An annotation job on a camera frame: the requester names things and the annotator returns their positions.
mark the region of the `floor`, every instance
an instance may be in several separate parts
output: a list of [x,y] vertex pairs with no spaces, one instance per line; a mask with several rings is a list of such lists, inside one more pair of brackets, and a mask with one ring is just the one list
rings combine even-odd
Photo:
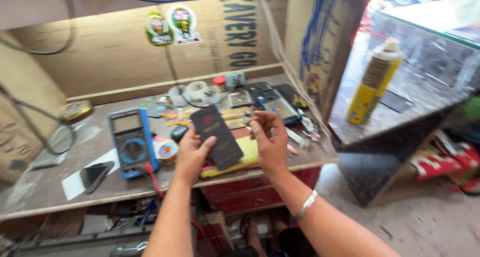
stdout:
[[480,255],[480,198],[455,192],[363,209],[336,164],[324,165],[321,197],[375,233],[401,256]]

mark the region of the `workbench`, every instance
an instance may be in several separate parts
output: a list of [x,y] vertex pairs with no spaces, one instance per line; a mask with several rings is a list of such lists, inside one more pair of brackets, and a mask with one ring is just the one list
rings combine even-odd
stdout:
[[[271,85],[289,83],[285,75],[247,80],[268,82]],[[28,217],[74,208],[113,203],[157,194],[150,180],[145,177],[123,180],[120,170],[108,175],[96,191],[82,193],[67,201],[61,181],[79,171],[87,164],[114,148],[107,115],[124,109],[140,107],[151,97],[120,101],[94,107],[93,114],[78,123],[77,141],[68,152],[65,161],[55,167],[27,170],[14,186],[4,185],[0,189],[0,220]],[[226,109],[227,101],[218,106]],[[149,118],[153,132],[170,137],[175,128],[166,127],[165,119]],[[320,167],[339,159],[330,139],[320,133],[321,141],[312,142],[307,149],[299,149],[297,156],[287,156],[291,172],[314,187]],[[175,171],[175,164],[162,165],[155,175],[159,187],[167,191]],[[214,209],[233,214],[282,206],[283,202],[269,184],[260,168],[235,171],[220,176],[200,179],[194,186],[200,188]]]

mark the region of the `person's left hand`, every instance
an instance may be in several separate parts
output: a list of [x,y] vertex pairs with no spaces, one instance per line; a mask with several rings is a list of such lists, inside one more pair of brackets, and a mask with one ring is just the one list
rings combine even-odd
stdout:
[[217,142],[217,138],[212,136],[202,143],[200,138],[194,139],[195,135],[195,126],[190,124],[189,130],[183,135],[179,144],[174,176],[190,186],[198,180],[205,158]]

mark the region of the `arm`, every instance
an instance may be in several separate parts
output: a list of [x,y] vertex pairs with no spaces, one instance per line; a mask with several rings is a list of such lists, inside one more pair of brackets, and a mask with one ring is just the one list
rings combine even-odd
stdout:
[[[250,138],[258,143],[260,166],[289,211],[296,215],[312,190],[287,168],[288,135],[283,121],[271,112],[257,111],[248,123]],[[380,238],[321,197],[316,198],[298,225],[320,256],[399,256]]]
[[193,256],[190,225],[191,187],[198,180],[205,157],[217,139],[208,138],[201,146],[194,139],[193,125],[180,141],[177,166],[142,257]]

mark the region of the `spray can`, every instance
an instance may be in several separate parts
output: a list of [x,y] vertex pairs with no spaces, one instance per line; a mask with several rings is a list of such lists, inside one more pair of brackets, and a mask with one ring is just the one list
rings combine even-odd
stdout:
[[369,119],[402,60],[403,53],[398,50],[397,39],[388,38],[383,45],[373,50],[370,63],[346,114],[350,122],[360,124]]

